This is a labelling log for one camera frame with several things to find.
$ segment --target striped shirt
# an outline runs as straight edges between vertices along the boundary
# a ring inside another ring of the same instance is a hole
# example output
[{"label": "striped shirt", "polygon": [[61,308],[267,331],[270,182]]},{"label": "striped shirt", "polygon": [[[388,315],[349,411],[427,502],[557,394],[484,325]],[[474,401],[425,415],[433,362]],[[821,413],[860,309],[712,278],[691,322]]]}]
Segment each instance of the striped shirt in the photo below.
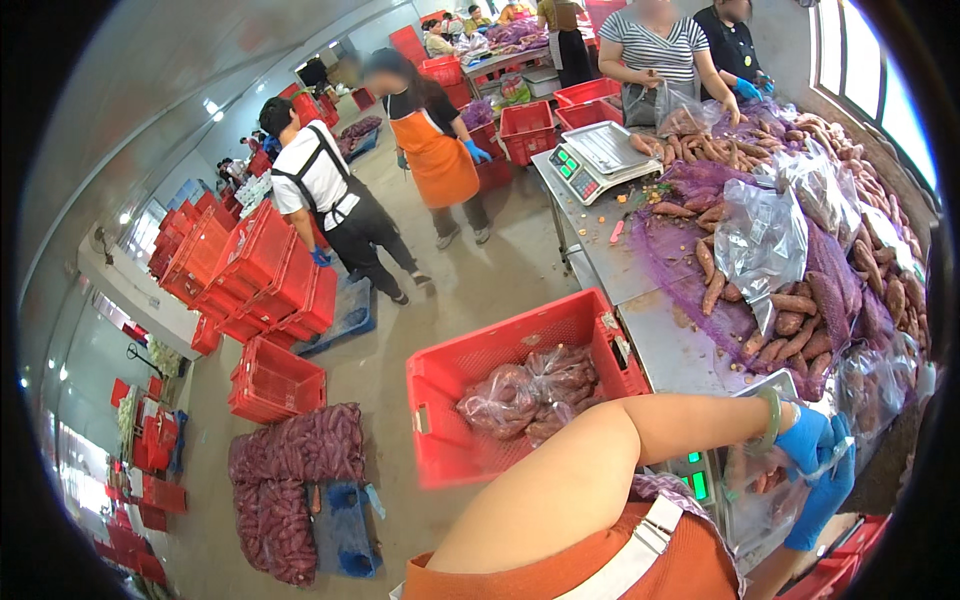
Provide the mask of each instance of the striped shirt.
[{"label": "striped shirt", "polygon": [[636,22],[636,7],[628,6],[611,14],[598,35],[623,44],[623,62],[628,67],[655,69],[668,82],[693,82],[693,53],[709,50],[704,30],[689,17],[673,24],[664,39]]}]

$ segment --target blue glove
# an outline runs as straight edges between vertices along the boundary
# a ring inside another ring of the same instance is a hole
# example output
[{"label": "blue glove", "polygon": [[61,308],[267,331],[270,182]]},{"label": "blue glove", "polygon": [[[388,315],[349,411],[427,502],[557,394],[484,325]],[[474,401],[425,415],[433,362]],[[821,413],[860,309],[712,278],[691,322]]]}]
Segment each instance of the blue glove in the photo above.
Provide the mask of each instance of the blue glove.
[{"label": "blue glove", "polygon": [[317,263],[318,267],[330,266],[330,257],[324,254],[324,251],[320,249],[320,246],[314,246],[310,255],[313,256],[313,261]]},{"label": "blue glove", "polygon": [[[793,409],[800,411],[800,420],[778,435],[774,444],[797,464],[800,471],[812,473],[820,466],[818,455],[833,450],[833,428],[827,418],[815,410],[800,404],[794,404]],[[790,477],[791,481],[795,478],[795,474]]]},{"label": "blue glove", "polygon": [[760,95],[760,90],[756,89],[753,84],[742,78],[736,78],[736,85],[733,87],[734,90],[747,100],[756,98],[759,101],[763,100],[763,96]]},{"label": "blue glove", "polygon": [[470,157],[473,158],[473,162],[480,164],[481,159],[486,160],[487,162],[493,161],[493,159],[490,158],[490,153],[486,150],[477,148],[477,145],[472,139],[464,142],[464,146],[467,146],[467,150],[470,152]]},{"label": "blue glove", "polygon": [[[830,420],[832,430],[831,445],[843,442],[850,435],[850,427],[843,415]],[[820,532],[850,495],[853,489],[853,464],[856,459],[856,446],[851,446],[837,463],[835,472],[823,474],[820,479],[810,483],[810,495],[806,497],[804,508],[797,517],[790,534],[783,545],[791,550],[808,552],[817,543]]]}]

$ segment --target orange apron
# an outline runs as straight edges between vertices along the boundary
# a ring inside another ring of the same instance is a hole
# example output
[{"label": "orange apron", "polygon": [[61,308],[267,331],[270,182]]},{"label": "orange apron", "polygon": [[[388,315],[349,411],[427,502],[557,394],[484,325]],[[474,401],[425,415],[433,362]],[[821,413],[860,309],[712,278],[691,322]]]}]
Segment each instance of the orange apron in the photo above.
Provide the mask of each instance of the orange apron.
[{"label": "orange apron", "polygon": [[[390,98],[387,98],[390,115]],[[480,179],[467,146],[459,139],[444,135],[426,110],[411,112],[402,119],[390,119],[396,144],[407,154],[423,203],[428,208],[443,208],[473,198],[480,190]]]}]

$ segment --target long hair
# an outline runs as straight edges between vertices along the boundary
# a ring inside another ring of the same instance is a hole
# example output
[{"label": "long hair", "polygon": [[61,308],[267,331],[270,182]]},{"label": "long hair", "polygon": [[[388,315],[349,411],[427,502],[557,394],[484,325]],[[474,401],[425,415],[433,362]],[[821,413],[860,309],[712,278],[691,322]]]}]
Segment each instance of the long hair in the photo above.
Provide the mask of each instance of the long hair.
[{"label": "long hair", "polygon": [[426,108],[446,95],[440,84],[423,77],[409,59],[392,48],[377,50],[364,65],[365,76],[382,71],[393,73],[407,81],[407,88],[416,108]]}]

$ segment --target digital scale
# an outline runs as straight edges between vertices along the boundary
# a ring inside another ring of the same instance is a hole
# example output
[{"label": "digital scale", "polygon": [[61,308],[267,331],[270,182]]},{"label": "digital scale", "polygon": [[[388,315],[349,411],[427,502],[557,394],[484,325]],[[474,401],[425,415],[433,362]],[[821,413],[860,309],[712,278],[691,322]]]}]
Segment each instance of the digital scale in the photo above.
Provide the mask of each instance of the digital scale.
[{"label": "digital scale", "polygon": [[584,205],[621,183],[663,173],[663,165],[630,145],[630,132],[613,121],[587,125],[561,134],[550,155],[552,166]]},{"label": "digital scale", "polygon": [[[760,387],[773,388],[780,397],[797,397],[797,388],[787,369],[780,369],[733,397],[752,396]],[[723,487],[723,472],[727,464],[727,447],[702,452],[690,452],[686,456],[672,458],[652,466],[656,472],[671,472],[680,477],[693,491],[693,496],[713,516],[713,522],[730,545],[741,572],[748,572],[780,544],[778,531],[764,531],[763,542],[756,544],[757,528],[753,522],[738,522],[737,511],[726,497]],[[743,541],[752,545],[744,546]]]}]

